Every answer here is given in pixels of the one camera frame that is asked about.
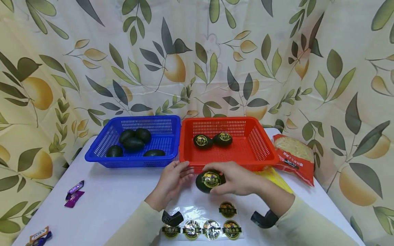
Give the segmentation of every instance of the red plastic basket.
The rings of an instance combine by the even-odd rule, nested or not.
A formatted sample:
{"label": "red plastic basket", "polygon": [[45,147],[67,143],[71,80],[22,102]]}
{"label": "red plastic basket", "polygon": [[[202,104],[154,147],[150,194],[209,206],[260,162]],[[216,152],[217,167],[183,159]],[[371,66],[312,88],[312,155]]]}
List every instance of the red plastic basket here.
{"label": "red plastic basket", "polygon": [[[193,143],[193,138],[197,134],[213,138],[221,132],[227,132],[232,136],[233,142],[229,147],[214,145],[211,149],[201,150]],[[258,120],[253,117],[185,119],[180,131],[179,159],[189,161],[197,174],[202,172],[206,164],[214,161],[235,161],[253,172],[279,162],[269,137]]]}

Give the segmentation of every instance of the blue plastic basket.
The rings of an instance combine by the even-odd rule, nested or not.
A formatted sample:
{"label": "blue plastic basket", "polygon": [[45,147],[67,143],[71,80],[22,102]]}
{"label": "blue plastic basket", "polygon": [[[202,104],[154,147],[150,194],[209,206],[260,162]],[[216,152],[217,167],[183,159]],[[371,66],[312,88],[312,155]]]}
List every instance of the blue plastic basket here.
{"label": "blue plastic basket", "polygon": [[[137,128],[149,130],[152,140],[140,152],[126,152],[119,143],[119,136],[126,129]],[[178,155],[179,137],[180,118],[176,115],[116,117],[101,130],[85,154],[85,160],[98,162],[108,168],[167,166]],[[112,145],[122,147],[123,157],[106,157],[107,150]],[[143,156],[146,151],[152,149],[163,150],[165,156]]]}

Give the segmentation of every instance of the leaf pattern curtain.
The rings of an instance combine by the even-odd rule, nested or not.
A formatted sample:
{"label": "leaf pattern curtain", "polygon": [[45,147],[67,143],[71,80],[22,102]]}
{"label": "leaf pattern curtain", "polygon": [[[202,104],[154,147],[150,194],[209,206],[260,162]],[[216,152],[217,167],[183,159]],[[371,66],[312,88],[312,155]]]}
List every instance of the leaf pattern curtain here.
{"label": "leaf pattern curtain", "polygon": [[250,116],[314,151],[367,245],[394,233],[394,0],[0,0],[0,243],[117,116]]}

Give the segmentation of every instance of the hand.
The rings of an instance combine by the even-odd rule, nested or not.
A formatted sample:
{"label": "hand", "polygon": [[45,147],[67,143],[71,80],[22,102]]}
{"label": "hand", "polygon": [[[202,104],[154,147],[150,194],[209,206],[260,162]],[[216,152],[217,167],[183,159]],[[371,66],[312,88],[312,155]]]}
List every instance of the hand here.
{"label": "hand", "polygon": [[217,170],[224,174],[226,183],[219,185],[211,190],[211,194],[235,194],[246,196],[256,193],[262,178],[251,171],[246,170],[233,161],[213,162],[205,165],[203,171]]}
{"label": "hand", "polygon": [[193,177],[193,173],[194,168],[189,167],[188,161],[171,162],[164,168],[159,182],[145,202],[159,212],[165,209],[168,203],[178,196],[182,185]]}

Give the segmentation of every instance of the person's right hand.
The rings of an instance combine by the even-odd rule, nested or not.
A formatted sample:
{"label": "person's right hand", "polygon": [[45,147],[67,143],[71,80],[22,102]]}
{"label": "person's right hand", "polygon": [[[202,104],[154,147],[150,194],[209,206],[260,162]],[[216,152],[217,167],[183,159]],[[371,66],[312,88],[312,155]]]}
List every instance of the person's right hand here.
{"label": "person's right hand", "polygon": [[263,179],[233,161],[209,163],[205,165],[203,171],[212,169],[222,172],[226,178],[226,183],[211,190],[210,193],[215,195],[235,194],[247,196],[256,193],[256,189]]}

